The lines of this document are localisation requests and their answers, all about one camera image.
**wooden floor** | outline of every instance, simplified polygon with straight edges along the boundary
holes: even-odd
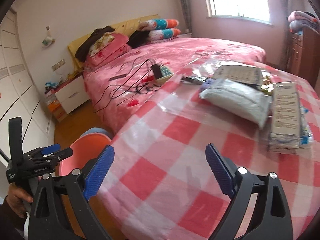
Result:
[[[99,117],[93,113],[91,101],[88,101],[75,109],[73,113],[62,122],[56,124],[54,143],[59,143],[62,149],[67,148],[84,132],[92,127],[100,127],[112,132],[112,130],[108,127],[105,127],[101,123]],[[68,197],[63,196],[63,201],[74,232],[78,236],[85,238],[72,211]],[[109,215],[97,197],[91,198],[89,203],[100,223],[103,225],[112,239],[125,240],[126,237],[121,233],[113,218]]]

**curtain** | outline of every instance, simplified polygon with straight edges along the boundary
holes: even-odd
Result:
[[[283,49],[282,49],[282,54],[281,54],[281,60],[279,67],[282,70],[287,69],[287,65],[289,63],[289,55],[290,55],[290,44],[291,44],[291,39],[290,39],[290,32],[289,32],[289,23],[288,23],[288,16],[290,15],[291,12],[288,11],[288,0],[281,0],[281,7],[282,10],[285,14],[285,33],[284,33],[284,44],[283,44]]]
[[[182,6],[183,17],[186,22],[187,29],[192,32],[191,12],[189,6],[189,0],[180,0]]]

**pink bucket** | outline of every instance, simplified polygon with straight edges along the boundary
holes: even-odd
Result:
[[[102,133],[90,133],[76,140],[70,148],[73,155],[60,162],[59,176],[68,175],[73,169],[82,169],[88,160],[99,156],[111,139]]]

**power outlet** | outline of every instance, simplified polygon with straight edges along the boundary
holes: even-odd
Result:
[[[66,61],[63,59],[63,60],[59,61],[57,64],[53,65],[51,68],[53,71],[56,71],[58,68],[63,66],[65,63],[66,63]]]

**yellow headboard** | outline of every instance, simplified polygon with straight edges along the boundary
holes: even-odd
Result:
[[[144,21],[148,21],[148,20],[152,20],[152,19],[158,19],[158,18],[159,18],[159,16],[157,14],[155,14],[155,15],[149,15],[149,16],[144,16],[141,18],[132,19],[132,20],[117,23],[117,24],[112,24],[110,26],[115,29],[115,33],[122,33],[122,34],[130,37],[132,35],[132,33],[134,33],[138,29],[138,25],[140,22],[144,22]],[[91,33],[89,33],[85,36],[82,36],[81,38],[71,42],[68,45],[68,51],[70,52],[72,60],[73,60],[74,70],[82,69],[83,63],[78,61],[78,59],[75,58],[75,54],[76,54],[76,51],[78,50],[78,48],[82,45],[82,43],[85,42],[85,40],[87,38],[90,37],[90,35],[91,35]]]

